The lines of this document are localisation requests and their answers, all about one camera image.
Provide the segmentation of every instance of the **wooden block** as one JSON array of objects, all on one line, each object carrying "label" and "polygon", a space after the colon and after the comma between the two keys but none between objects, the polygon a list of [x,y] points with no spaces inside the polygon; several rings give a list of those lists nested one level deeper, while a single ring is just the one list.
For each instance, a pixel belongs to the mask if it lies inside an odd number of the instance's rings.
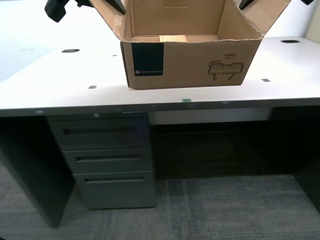
[{"label": "wooden block", "polygon": [[159,38],[160,42],[187,42],[185,35],[162,35]]}]

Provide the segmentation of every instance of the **dark blue label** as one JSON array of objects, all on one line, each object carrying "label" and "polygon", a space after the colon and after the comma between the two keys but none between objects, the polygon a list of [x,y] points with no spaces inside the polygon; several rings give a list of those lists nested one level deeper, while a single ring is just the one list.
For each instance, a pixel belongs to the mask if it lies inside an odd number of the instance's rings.
[{"label": "dark blue label", "polygon": [[135,76],[164,74],[164,43],[132,43]]}]

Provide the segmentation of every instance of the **filing cabinet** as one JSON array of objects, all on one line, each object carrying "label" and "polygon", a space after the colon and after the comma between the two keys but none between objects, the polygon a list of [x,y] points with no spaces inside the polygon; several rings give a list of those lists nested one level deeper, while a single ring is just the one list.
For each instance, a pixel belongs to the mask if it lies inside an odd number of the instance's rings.
[{"label": "filing cabinet", "polygon": [[47,120],[90,209],[156,205],[147,113],[49,116]]}]

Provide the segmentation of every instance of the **cardboard box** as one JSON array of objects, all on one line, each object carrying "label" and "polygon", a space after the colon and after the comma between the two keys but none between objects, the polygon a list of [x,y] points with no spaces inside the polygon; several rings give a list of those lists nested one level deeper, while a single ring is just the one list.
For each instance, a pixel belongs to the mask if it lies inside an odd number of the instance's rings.
[{"label": "cardboard box", "polygon": [[121,41],[131,89],[241,85],[291,0],[122,0],[122,15],[91,0]]}]

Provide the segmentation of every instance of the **box flap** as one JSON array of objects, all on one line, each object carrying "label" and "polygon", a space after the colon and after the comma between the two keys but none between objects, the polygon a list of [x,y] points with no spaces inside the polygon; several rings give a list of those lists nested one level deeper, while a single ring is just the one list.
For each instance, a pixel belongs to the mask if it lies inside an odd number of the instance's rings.
[{"label": "box flap", "polygon": [[[111,28],[118,39],[122,40],[125,27],[125,16],[118,12],[105,0],[90,0],[95,9],[99,12],[106,24]],[[121,0],[123,6],[127,9],[127,0]]]},{"label": "box flap", "polygon": [[[241,1],[234,0],[237,6],[240,5]],[[254,0],[242,10],[242,13],[264,36],[290,2],[291,0]]]}]

